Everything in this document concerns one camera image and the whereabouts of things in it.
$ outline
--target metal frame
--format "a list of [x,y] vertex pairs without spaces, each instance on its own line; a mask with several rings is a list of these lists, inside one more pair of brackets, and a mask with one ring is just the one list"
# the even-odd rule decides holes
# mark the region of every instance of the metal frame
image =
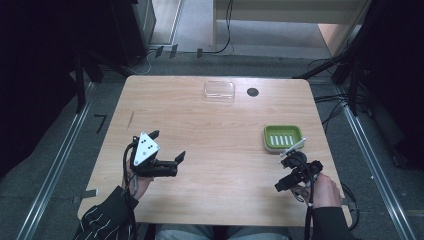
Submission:
[[75,116],[72,125],[66,134],[65,139],[63,140],[59,152],[52,163],[52,166],[44,180],[43,185],[41,186],[40,191],[37,194],[37,197],[31,205],[29,213],[16,239],[20,240],[33,238],[34,233],[37,230],[38,223],[43,216],[44,210],[49,203],[53,190],[60,178],[60,175],[62,174],[62,170],[74,145],[75,139],[77,138],[82,124],[84,123],[84,120],[87,116],[88,110],[91,106],[92,95],[94,94],[95,90],[96,84],[90,82],[86,90],[86,104],[81,109],[81,112]]
[[349,108],[344,109],[344,113],[349,122],[352,132],[354,133],[356,140],[358,141],[359,147],[364,154],[365,161],[368,168],[371,171],[374,181],[380,191],[381,197],[386,205],[386,208],[392,218],[396,230],[399,233],[401,239],[414,240],[417,239],[412,227],[406,217],[405,211],[401,206],[396,194],[394,193],[383,169],[380,166],[377,156],[371,147],[370,142],[362,128],[361,122],[358,117],[354,116]]

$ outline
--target black cable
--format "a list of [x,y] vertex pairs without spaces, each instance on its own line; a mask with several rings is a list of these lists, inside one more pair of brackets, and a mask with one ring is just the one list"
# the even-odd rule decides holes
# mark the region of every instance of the black cable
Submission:
[[[225,46],[219,50],[219,51],[215,51],[215,52],[202,52],[202,54],[218,54],[223,52],[225,49],[227,49],[228,45],[230,44],[231,41],[231,31],[230,31],[230,26],[231,26],[231,16],[232,16],[232,12],[233,12],[233,2],[234,0],[229,0],[228,1],[228,5],[227,5],[227,13],[225,16],[225,22],[227,24],[227,31],[228,31],[228,40],[227,43],[225,44]],[[197,54],[197,52],[179,52],[177,51],[177,53],[188,53],[188,54]]]
[[353,194],[353,192],[346,186],[346,184],[340,182],[340,184],[342,185],[342,189],[344,190],[344,192],[346,193],[346,195],[348,195],[350,197],[350,199],[352,200],[352,202],[355,204],[355,212],[356,212],[356,217],[355,217],[355,221],[352,223],[352,225],[349,227],[349,230],[352,231],[359,223],[359,208],[358,208],[358,202],[356,201],[355,195]]
[[346,106],[347,105],[346,105],[345,101],[340,101],[336,104],[336,106],[334,106],[333,110],[330,113],[330,116],[322,122],[323,125],[325,124],[324,133],[327,133],[328,124],[330,123],[330,120],[333,119],[334,117],[336,117],[337,115],[339,115]]

